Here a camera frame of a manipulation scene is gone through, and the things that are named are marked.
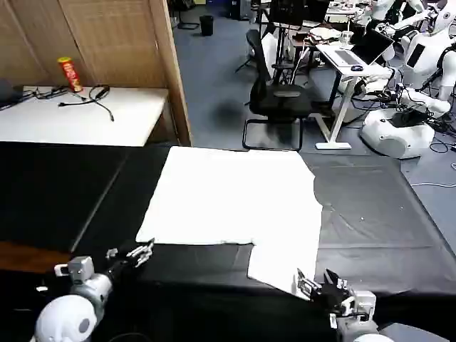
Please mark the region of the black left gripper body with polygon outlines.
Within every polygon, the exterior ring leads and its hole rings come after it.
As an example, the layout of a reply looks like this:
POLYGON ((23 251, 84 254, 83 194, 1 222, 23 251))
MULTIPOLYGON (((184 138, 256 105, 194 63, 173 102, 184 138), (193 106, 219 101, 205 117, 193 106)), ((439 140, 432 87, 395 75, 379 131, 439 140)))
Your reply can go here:
POLYGON ((135 273, 140 257, 116 257, 107 260, 102 275, 106 276, 112 285, 116 285, 128 274, 135 273))

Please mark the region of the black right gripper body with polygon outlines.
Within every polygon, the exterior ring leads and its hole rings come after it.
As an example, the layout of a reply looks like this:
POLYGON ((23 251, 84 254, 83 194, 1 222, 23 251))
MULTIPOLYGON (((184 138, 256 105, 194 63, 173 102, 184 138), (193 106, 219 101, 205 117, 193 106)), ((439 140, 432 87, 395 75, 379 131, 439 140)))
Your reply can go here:
POLYGON ((310 300, 325 314, 347 316, 350 305, 343 302, 352 296, 352 292, 348 289, 338 288, 334 284, 322 284, 320 288, 312 290, 310 300))

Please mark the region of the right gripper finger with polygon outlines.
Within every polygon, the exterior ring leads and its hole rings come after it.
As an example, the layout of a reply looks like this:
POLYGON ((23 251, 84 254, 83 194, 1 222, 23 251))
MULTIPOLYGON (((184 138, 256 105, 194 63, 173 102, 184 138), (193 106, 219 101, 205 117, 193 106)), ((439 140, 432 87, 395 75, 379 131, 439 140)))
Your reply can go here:
POLYGON ((335 286, 337 289, 348 289, 348 281, 342 279, 336 272, 326 269, 323 275, 324 284, 335 286))
POLYGON ((321 285, 307 278, 300 268, 297 269, 297 288, 309 300, 321 294, 321 285))

